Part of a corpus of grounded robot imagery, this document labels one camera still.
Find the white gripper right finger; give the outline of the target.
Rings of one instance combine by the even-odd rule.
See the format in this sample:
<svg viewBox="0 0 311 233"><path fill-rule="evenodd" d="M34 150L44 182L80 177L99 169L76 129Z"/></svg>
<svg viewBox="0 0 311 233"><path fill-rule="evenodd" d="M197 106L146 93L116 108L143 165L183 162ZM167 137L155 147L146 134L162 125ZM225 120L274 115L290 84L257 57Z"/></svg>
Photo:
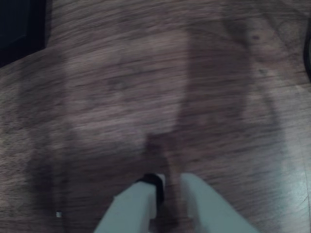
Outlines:
<svg viewBox="0 0 311 233"><path fill-rule="evenodd" d="M200 177L182 173L181 194L196 233L257 233L233 206Z"/></svg>

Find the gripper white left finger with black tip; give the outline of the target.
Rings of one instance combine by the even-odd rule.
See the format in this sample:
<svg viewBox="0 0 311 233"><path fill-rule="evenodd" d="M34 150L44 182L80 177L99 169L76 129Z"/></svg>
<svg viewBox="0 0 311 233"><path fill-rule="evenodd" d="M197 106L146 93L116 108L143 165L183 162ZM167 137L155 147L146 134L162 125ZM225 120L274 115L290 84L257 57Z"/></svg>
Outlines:
<svg viewBox="0 0 311 233"><path fill-rule="evenodd" d="M164 202L165 175L144 174L116 195L97 225L96 233L148 233L150 221Z"/></svg>

